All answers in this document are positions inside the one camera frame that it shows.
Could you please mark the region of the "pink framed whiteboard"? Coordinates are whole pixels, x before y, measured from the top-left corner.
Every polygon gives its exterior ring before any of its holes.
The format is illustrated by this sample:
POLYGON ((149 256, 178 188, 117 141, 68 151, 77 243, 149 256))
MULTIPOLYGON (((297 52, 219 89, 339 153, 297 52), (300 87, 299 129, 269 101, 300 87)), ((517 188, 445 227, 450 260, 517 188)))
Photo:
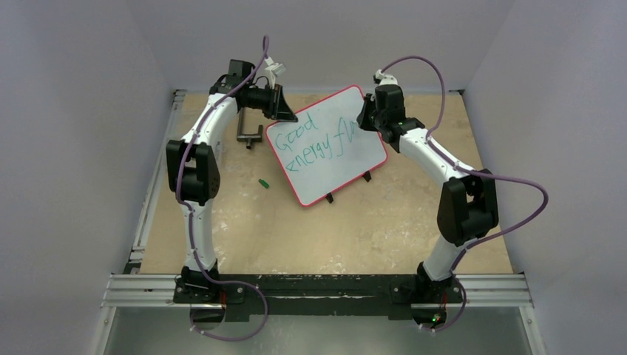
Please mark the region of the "pink framed whiteboard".
POLYGON ((265 136, 298 203, 309 207, 387 161, 378 132, 360 129, 364 93, 351 85, 269 125, 265 136))

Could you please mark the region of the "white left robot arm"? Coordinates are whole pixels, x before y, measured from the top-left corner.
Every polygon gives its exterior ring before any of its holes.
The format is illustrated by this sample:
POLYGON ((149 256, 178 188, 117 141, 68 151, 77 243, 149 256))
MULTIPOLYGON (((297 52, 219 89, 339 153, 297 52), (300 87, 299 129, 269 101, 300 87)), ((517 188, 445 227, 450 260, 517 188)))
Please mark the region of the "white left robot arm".
POLYGON ((242 109, 258 109, 268 119, 295 122, 277 77, 285 65, 263 60, 264 87, 255 84, 259 65, 232 59, 228 72, 210 88, 205 109, 180 139, 166 144, 169 188, 186 220, 186 261, 177 279, 177 293, 212 302, 220 295, 217 257, 213 247, 211 206, 220 188, 219 145, 228 124, 242 109))

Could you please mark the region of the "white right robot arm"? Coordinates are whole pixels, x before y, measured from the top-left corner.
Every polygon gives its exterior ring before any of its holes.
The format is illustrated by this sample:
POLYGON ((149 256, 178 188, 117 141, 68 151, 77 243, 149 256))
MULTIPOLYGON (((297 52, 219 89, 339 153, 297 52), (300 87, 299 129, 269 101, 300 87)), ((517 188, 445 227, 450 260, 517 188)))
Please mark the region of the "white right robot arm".
POLYGON ((440 236, 418 265, 413 281, 413 293, 432 301, 452 284, 461 252, 498 225, 495 182, 475 176, 469 166, 428 136, 420 120, 408 117, 404 93, 397 84, 378 85, 367 94, 357 122, 360 129, 379 133, 395 152, 417 163, 441 187, 436 215, 440 236))

